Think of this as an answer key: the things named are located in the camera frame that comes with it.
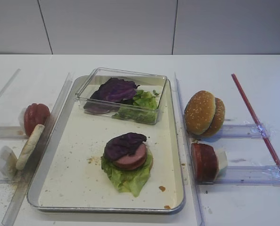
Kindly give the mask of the purple cabbage leaf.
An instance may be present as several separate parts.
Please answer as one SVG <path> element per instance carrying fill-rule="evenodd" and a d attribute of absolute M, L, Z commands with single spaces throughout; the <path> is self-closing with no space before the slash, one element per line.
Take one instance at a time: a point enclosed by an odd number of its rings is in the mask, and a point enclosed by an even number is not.
<path fill-rule="evenodd" d="M 143 134 L 129 132 L 109 140 L 104 148 L 104 157 L 116 161 L 126 155 L 134 155 L 138 147 L 146 142 Z"/>

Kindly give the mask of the green lettuce leaf on tray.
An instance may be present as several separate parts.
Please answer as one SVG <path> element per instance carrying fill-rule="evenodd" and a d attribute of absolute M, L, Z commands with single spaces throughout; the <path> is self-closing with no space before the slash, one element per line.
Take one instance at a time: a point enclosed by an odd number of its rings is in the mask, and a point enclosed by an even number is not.
<path fill-rule="evenodd" d="M 119 169 L 104 155 L 101 157 L 101 169 L 107 174 L 113 187 L 120 193 L 129 192 L 134 197 L 139 196 L 143 186 L 148 181 L 152 164 L 153 155 L 151 152 L 148 152 L 145 162 L 133 170 Z"/>

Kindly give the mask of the red tomato slices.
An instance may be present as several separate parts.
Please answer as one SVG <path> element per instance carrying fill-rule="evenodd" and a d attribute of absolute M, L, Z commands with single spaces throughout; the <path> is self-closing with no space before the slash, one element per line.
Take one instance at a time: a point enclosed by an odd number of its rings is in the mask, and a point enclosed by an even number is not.
<path fill-rule="evenodd" d="M 36 125 L 44 125 L 49 118 L 49 108 L 44 104 L 32 103 L 29 105 L 24 113 L 24 128 L 25 133 L 29 137 Z"/>

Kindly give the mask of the clear plastic container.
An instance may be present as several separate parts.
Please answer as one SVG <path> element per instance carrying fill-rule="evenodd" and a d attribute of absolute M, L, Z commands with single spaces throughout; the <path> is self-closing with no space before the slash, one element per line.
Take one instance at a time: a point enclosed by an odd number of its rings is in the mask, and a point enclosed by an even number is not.
<path fill-rule="evenodd" d="M 76 98 L 80 102 L 81 109 L 84 110 L 83 107 L 88 101 L 93 103 L 97 102 L 98 104 L 107 104 L 118 108 L 120 107 L 135 108 L 134 106 L 131 105 L 90 99 L 91 95 L 96 90 L 99 89 L 100 85 L 107 82 L 110 78 L 118 78 L 118 79 L 124 79 L 125 81 L 133 81 L 138 86 L 136 91 L 139 89 L 142 89 L 144 91 L 149 91 L 149 92 L 155 90 L 157 93 L 159 93 L 160 95 L 157 98 L 158 107 L 157 110 L 155 110 L 155 112 L 157 113 L 157 119 L 156 119 L 156 123 L 157 123 L 159 113 L 161 111 L 161 107 L 163 104 L 163 95 L 165 92 L 165 87 L 167 85 L 167 78 L 162 75 L 138 73 L 138 72 L 109 69 L 109 68 L 102 68 L 102 67 L 97 68 L 88 76 L 88 78 L 85 80 L 85 82 L 80 86 L 80 88 L 76 92 Z M 101 116 L 112 118 L 112 116 L 115 113 L 117 113 L 118 110 L 113 110 L 108 113 L 95 114 L 95 115 L 101 115 Z"/>

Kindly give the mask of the purple cabbage in container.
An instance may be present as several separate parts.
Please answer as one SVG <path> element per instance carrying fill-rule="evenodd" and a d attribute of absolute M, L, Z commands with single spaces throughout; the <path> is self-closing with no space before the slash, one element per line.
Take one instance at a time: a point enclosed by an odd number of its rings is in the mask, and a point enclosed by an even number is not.
<path fill-rule="evenodd" d="M 125 81 L 124 79 L 110 78 L 107 82 L 100 85 L 90 97 L 99 101 L 107 101 L 131 105 L 132 99 L 136 95 L 137 85 L 133 81 Z M 98 104 L 97 102 L 87 102 L 84 105 L 84 110 L 93 114 L 108 113 L 113 110 L 118 110 L 118 107 L 107 104 Z"/>

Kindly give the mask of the front sesame bun top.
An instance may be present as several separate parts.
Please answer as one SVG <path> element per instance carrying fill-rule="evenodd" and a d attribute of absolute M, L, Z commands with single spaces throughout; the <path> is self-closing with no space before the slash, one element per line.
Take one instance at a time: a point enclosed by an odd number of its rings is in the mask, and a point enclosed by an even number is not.
<path fill-rule="evenodd" d="M 187 130 L 195 135 L 203 134 L 211 125 L 215 114 L 215 96 L 205 90 L 195 93 L 184 110 Z"/>

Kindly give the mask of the sesame bun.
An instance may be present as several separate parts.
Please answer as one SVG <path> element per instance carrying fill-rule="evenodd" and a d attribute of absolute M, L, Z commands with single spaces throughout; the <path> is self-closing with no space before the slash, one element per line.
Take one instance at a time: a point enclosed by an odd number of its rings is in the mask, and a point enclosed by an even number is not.
<path fill-rule="evenodd" d="M 209 128 L 201 135 L 203 137 L 211 137 L 216 134 L 223 125 L 225 118 L 225 105 L 219 98 L 215 98 L 215 114 Z"/>
<path fill-rule="evenodd" d="M 195 135 L 203 134 L 211 125 L 215 114 L 215 96 L 205 90 L 195 93 L 184 110 L 187 130 Z"/>

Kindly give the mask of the white pusher block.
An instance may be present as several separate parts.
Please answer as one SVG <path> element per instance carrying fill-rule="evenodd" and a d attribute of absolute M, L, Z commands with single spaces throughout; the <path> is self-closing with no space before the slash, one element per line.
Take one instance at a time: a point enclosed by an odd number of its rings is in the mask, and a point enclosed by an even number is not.
<path fill-rule="evenodd" d="M 227 166 L 228 166 L 228 161 L 227 161 L 227 156 L 226 152 L 223 149 L 217 149 L 215 151 L 217 160 L 218 160 L 218 175 L 222 174 L 225 172 Z"/>
<path fill-rule="evenodd" d="M 13 150 L 8 146 L 3 146 L 0 149 L 0 172 L 4 177 L 12 180 L 16 175 L 17 157 Z"/>

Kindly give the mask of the clear track upper right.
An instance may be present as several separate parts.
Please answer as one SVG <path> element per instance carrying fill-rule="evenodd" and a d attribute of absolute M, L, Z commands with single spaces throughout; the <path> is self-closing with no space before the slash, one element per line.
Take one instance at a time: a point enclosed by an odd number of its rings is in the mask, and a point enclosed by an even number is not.
<path fill-rule="evenodd" d="M 223 125 L 216 138 L 269 138 L 270 133 L 262 124 Z"/>

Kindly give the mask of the pale bun bottom slice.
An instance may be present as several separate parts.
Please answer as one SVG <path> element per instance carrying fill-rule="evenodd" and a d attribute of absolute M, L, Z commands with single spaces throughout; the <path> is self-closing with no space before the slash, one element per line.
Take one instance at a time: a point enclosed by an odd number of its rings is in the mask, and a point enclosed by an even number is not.
<path fill-rule="evenodd" d="M 30 137 L 26 141 L 26 143 L 20 153 L 20 156 L 16 162 L 17 170 L 22 170 L 25 167 L 25 165 L 26 165 L 30 155 L 34 151 L 44 129 L 45 129 L 45 126 L 42 124 L 38 124 L 35 126 L 33 132 L 31 133 Z"/>

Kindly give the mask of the clear track lower right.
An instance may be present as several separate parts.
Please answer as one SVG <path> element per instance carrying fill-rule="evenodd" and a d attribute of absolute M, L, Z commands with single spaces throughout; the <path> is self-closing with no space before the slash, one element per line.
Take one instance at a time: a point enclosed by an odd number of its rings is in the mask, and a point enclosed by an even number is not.
<path fill-rule="evenodd" d="M 280 168 L 268 166 L 228 166 L 214 181 L 227 185 L 280 186 Z"/>

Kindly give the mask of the white pusher block left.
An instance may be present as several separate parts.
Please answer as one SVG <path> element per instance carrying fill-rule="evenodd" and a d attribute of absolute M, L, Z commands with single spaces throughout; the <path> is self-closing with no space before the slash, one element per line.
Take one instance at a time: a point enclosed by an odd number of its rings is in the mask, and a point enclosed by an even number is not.
<path fill-rule="evenodd" d="M 3 146 L 0 149 L 0 172 L 4 177 L 12 180 L 16 175 L 17 157 L 13 150 L 8 146 Z"/>

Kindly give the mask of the clear track upper left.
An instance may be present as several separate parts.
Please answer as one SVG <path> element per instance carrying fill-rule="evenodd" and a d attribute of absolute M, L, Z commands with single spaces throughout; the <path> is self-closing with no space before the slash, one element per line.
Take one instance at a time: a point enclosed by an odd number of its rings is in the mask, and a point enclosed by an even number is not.
<path fill-rule="evenodd" d="M 0 140 L 28 139 L 23 129 L 19 126 L 0 126 Z"/>

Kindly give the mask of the clear rail of tray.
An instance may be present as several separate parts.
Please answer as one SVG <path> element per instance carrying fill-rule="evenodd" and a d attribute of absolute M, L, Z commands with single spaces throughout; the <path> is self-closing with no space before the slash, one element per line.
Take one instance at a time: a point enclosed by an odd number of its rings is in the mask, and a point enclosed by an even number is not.
<path fill-rule="evenodd" d="M 61 112 L 63 103 L 65 102 L 67 94 L 70 90 L 72 81 L 73 81 L 73 75 L 69 73 L 59 93 L 59 96 L 55 102 L 51 115 L 49 119 L 46 121 L 45 129 L 35 147 L 35 150 L 29 157 L 28 162 L 26 163 L 24 169 L 22 170 L 21 178 L 17 185 L 16 191 L 14 192 L 14 195 L 11 199 L 8 209 L 1 222 L 3 226 L 12 226 L 15 223 L 22 202 L 26 196 L 29 184 L 37 169 L 39 161 L 41 160 L 42 156 L 45 153 L 45 148 L 48 145 L 50 134 L 55 127 L 57 118 Z"/>
<path fill-rule="evenodd" d="M 185 120 L 184 120 L 184 108 L 182 106 L 182 98 L 181 98 L 181 90 L 179 86 L 179 81 L 177 79 L 176 73 L 174 73 L 174 86 L 176 88 L 177 92 L 177 105 L 178 105 L 178 112 L 179 112 L 179 118 L 181 122 L 181 133 L 182 138 L 185 146 L 185 155 L 187 160 L 187 167 L 188 167 L 188 174 L 189 174 L 189 182 L 194 202 L 194 209 L 196 214 L 196 220 L 198 226 L 204 226 L 204 215 L 201 210 L 201 203 L 200 203 L 200 196 L 198 194 L 198 187 L 196 185 L 195 179 L 194 179 L 194 170 L 193 170 L 193 163 L 192 163 L 192 157 L 191 157 L 191 150 L 190 150 L 190 144 L 188 139 L 188 134 L 186 130 Z"/>

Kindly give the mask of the red plastic rail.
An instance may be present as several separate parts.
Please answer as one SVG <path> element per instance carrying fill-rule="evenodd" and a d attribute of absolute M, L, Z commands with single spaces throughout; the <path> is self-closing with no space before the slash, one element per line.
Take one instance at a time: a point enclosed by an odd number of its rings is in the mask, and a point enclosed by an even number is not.
<path fill-rule="evenodd" d="M 280 173 L 280 159 L 279 159 L 274 147 L 272 146 L 272 144 L 270 142 L 270 139 L 267 137 L 266 130 L 262 126 L 262 124 L 261 124 L 260 120 L 258 119 L 253 107 L 251 106 L 251 104 L 250 104 L 250 102 L 249 102 L 249 100 L 248 100 L 240 82 L 238 81 L 237 76 L 233 73 L 233 74 L 231 74 L 231 77 L 232 77 L 232 79 L 233 79 L 233 81 L 234 81 L 234 83 L 235 83 L 235 85 L 236 85 L 236 87 L 237 87 L 237 89 L 238 89 L 238 91 L 239 91 L 239 93 L 240 93 L 240 95 L 241 95 L 241 97 L 242 97 L 242 99 L 243 99 L 243 101 L 244 101 L 244 103 L 245 103 L 245 105 L 246 105 L 254 123 L 256 124 L 266 147 L 269 150 L 269 153 L 270 153 L 272 159 L 274 160 L 275 164 L 277 165 L 277 167 L 279 169 L 279 173 Z"/>

